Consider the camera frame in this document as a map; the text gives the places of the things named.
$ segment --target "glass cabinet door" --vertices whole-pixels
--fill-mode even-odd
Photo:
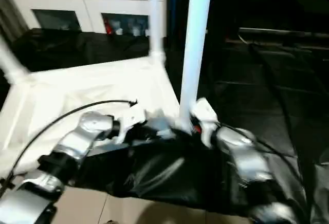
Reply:
[[[107,34],[149,36],[147,15],[102,13]]]
[[[43,29],[81,31],[74,11],[32,9]]]

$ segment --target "tile floor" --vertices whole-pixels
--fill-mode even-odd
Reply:
[[[248,224],[246,219],[135,198],[67,188],[52,224]]]

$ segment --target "red object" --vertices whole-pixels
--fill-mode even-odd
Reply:
[[[194,126],[194,129],[195,129],[195,131],[196,131],[197,133],[201,133],[201,132],[202,132],[201,127],[198,126],[198,125],[195,125],[195,126]]]
[[[107,20],[104,20],[104,25],[105,25],[105,30],[107,34],[112,34],[112,28],[111,26],[108,24]]]

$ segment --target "white frame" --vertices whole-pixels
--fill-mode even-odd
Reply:
[[[185,122],[189,122],[189,119],[186,117],[186,113],[188,113],[191,105],[193,105],[196,101],[209,2],[210,0],[190,0],[189,4],[188,30],[181,92],[181,100],[183,101],[181,102],[179,111],[180,117]],[[31,107],[33,107],[34,103],[32,103],[32,106],[25,106],[26,103],[28,104],[31,102],[30,98],[26,98],[28,95],[27,92],[30,87],[37,84],[44,86],[43,81],[45,81],[45,79],[52,79],[54,82],[53,90],[58,91],[58,88],[56,87],[57,80],[59,82],[62,81],[62,85],[66,88],[66,83],[69,86],[70,81],[72,81],[74,77],[80,76],[82,71],[92,74],[95,73],[95,78],[98,78],[101,74],[96,72],[96,69],[106,73],[108,70],[111,70],[113,75],[117,77],[117,83],[121,84],[121,82],[124,82],[126,83],[126,86],[129,86],[129,81],[134,81],[134,79],[131,79],[132,76],[135,78],[144,78],[143,70],[147,70],[150,78],[148,78],[148,81],[145,83],[151,87],[152,96],[154,96],[154,100],[157,101],[155,106],[162,108],[166,115],[172,117],[178,116],[178,101],[163,65],[165,61],[165,53],[163,51],[162,39],[160,36],[159,2],[157,2],[157,0],[151,0],[150,7],[150,55],[145,58],[29,74],[25,68],[20,65],[14,55],[10,54],[10,51],[2,40],[0,40],[0,67],[5,72],[5,76],[8,81],[10,83],[14,83],[11,86],[4,107],[0,113],[0,142],[2,143],[2,148],[5,150],[0,151],[0,164],[7,167],[3,167],[1,169],[2,172],[0,172],[0,175],[8,172],[15,160],[16,155],[19,154],[22,149],[21,147],[17,147],[12,152],[6,151],[8,145],[17,139],[14,134],[19,134],[21,131],[25,132],[26,129],[28,129],[28,127],[26,127],[28,119],[26,120],[26,117],[21,117],[21,112],[25,108],[28,114],[31,113],[33,110]],[[142,70],[142,74],[139,76],[134,75],[135,69],[138,67]],[[104,76],[101,77],[102,82],[100,83],[107,81],[107,76],[105,78]],[[88,78],[80,77],[78,79],[82,82],[82,84],[88,83]],[[146,88],[147,86],[140,86],[137,89],[139,89],[138,91],[144,92]],[[147,98],[142,99],[144,99],[142,104],[146,105],[145,107],[151,106],[152,109],[152,104],[150,101],[148,101]],[[47,110],[48,103],[42,103],[44,103],[43,109]],[[43,113],[41,113],[41,116],[42,119],[38,121],[43,122],[45,116]],[[18,171],[26,171],[31,169],[29,168],[31,166],[36,167],[36,159],[41,154],[47,153],[49,150],[51,150],[51,145],[47,143],[39,143],[39,147],[36,145],[36,147],[33,147],[32,150],[28,150],[19,164],[20,168]]]
[[[92,32],[88,12],[83,0],[14,0],[26,24],[30,29],[40,28],[33,9],[73,11],[78,19],[81,31]]]

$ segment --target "metal rod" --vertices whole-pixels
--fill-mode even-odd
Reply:
[[[160,5],[159,0],[150,0],[150,56],[154,60],[165,60],[165,53],[162,45],[160,26]]]
[[[186,121],[190,120],[190,107],[196,102],[209,3],[210,0],[190,0],[189,3],[179,112]]]

